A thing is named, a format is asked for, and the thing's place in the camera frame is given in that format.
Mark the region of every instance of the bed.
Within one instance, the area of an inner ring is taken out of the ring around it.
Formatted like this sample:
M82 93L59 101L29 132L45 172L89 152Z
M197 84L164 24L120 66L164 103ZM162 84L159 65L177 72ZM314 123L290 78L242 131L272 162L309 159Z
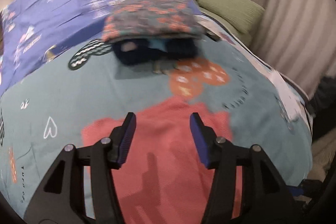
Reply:
M202 15L194 0L188 6L197 21L221 40L203 35L195 41L199 57L165 64L167 75L154 74L151 63L122 65L101 37L123 1L15 0L2 11L0 191L13 209L23 217L66 144L92 145L129 111L137 131L127 163L113 171L127 223L200 221L213 173L198 160L193 112L235 145L261 145L285 182L298 185L312 166L300 88ZM88 172L84 182L93 217Z

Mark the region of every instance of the black and white striped heart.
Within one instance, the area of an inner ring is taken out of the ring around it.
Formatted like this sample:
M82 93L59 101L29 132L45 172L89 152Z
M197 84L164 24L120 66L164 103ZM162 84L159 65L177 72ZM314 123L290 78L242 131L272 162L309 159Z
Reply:
M100 39L94 39L81 48L70 59L68 67L70 70L77 70L83 67L92 55L100 56L112 51L111 44L104 43Z

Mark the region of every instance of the bed sheet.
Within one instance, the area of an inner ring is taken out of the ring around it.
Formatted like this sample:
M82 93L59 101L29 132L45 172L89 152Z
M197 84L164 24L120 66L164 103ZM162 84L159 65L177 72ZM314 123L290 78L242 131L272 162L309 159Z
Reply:
M109 135L129 111L142 118L128 161L115 172L115 184L122 210L131 216L135 205L130 196L150 199L151 189L143 185L143 178L149 166L155 166L159 215L168 223L200 220L212 174L200 166L189 132L188 118L194 111L234 144L260 144L286 183L298 185L312 165L309 127L301 116L288 121L275 86L235 47L230 34L221 31L230 39L214 42L204 36L197 41L200 57L166 64L172 69L169 75L154 74L149 63L121 65L98 34L6 91L0 102L5 128L0 153L1 159L7 159L0 163L0 190L11 206L23 216L62 147L90 145L102 134ZM69 69L76 53L93 45L98 46L88 61ZM176 207L172 204L178 196L169 194L172 181L177 192L185 193L185 203ZM85 184L87 210L93 216L88 176ZM187 201L190 193L195 195Z
M0 96L51 58L102 31L122 0L15 0L2 11L5 52ZM200 14L193 0L189 7Z

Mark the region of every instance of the red garment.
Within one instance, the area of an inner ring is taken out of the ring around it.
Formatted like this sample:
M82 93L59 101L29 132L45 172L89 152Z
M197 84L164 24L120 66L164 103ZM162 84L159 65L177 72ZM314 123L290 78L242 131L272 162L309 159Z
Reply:
M120 170L113 170L127 224L200 223L213 171L199 160L189 128L193 112L198 112L217 135L232 139L229 113L210 113L203 103L189 105L180 97L171 97L136 113L137 127L127 161ZM82 130L84 145L109 136L122 122L103 118L86 126ZM237 181L235 216L239 215L241 203L241 173Z

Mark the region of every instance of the white heart outline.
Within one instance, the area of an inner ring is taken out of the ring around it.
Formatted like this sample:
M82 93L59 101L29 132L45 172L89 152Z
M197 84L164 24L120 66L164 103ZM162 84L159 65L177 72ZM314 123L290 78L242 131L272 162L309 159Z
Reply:
M50 121L54 124L54 127L55 127L55 134L54 135L52 135L52 133L51 133L51 127L49 127L49 130L48 130L48 133L47 133L47 128L48 128L48 125L49 125ZM51 138L55 138L57 136L57 125L54 122L54 120L52 119L52 117L50 117L50 116L48 118L47 125L45 126L45 129L44 129L43 138L46 139L46 138L48 138L49 135L51 136Z

